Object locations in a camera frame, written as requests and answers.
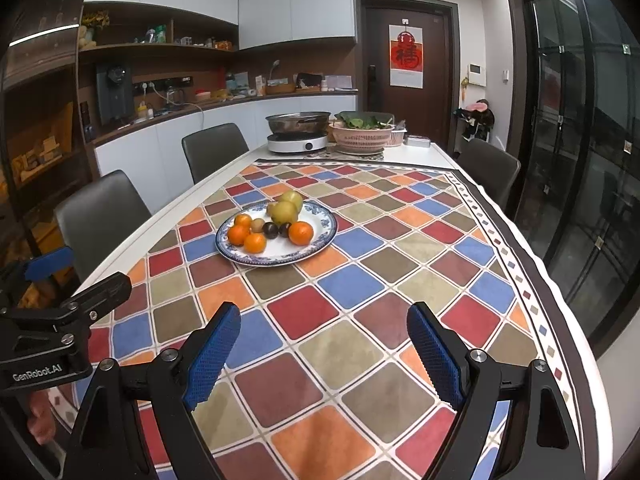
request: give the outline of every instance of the glass door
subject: glass door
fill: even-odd
[[[548,268],[594,342],[638,285],[640,48],[610,0],[582,4],[593,59],[593,117],[575,205]]]
[[[585,67],[580,18],[574,0],[535,0],[538,103],[533,146],[515,222],[544,258],[561,221],[580,152]]]

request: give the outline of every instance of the blue and white plate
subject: blue and white plate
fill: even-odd
[[[253,204],[242,209],[241,212],[249,215],[252,220],[262,218],[265,222],[270,222],[271,218],[267,215],[267,204],[268,201]],[[267,247],[263,252],[249,254],[242,247],[236,247],[229,243],[226,237],[226,232],[233,226],[234,219],[239,214],[235,213],[230,216],[220,226],[216,234],[216,248],[220,254],[232,262],[252,267],[277,267],[305,260],[327,247],[338,230],[338,224],[331,211],[316,202],[304,202],[302,211],[298,215],[298,221],[307,222],[314,229],[314,237],[309,245],[300,247],[293,244],[288,238],[278,236],[273,240],[267,240]]]

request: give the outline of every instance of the colorful checkered tablecloth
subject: colorful checkered tablecloth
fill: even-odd
[[[226,218],[291,188],[334,212],[338,234],[329,247],[269,269],[216,252]],[[228,480],[417,479],[454,420],[406,332],[408,306],[425,301],[470,348],[513,364],[548,361],[589,448],[577,402],[583,378],[573,377],[584,372],[567,365],[576,359],[572,340],[527,258],[456,170],[259,162],[130,270],[131,297],[93,329],[90,357],[149,361],[233,301],[241,333],[209,400],[193,413]],[[52,394],[69,425],[88,381]],[[474,480],[491,471],[507,410],[498,403]],[[174,478],[148,404],[141,416],[161,479]]]

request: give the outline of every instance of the pink basket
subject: pink basket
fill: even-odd
[[[338,150],[343,148],[349,153],[367,153],[379,152],[386,146],[391,138],[393,126],[388,126],[383,130],[355,130],[351,128],[343,128],[343,123],[336,122],[331,125],[335,142]]]
[[[406,128],[402,128],[401,130],[394,130],[391,132],[391,138],[389,142],[386,144],[387,148],[392,148],[394,146],[402,145],[404,141],[404,134],[406,133]]]

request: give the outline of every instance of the flowers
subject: flowers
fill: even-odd
[[[82,24],[87,28],[97,28],[102,30],[109,26],[109,11],[98,10],[94,13],[86,14],[82,17]]]

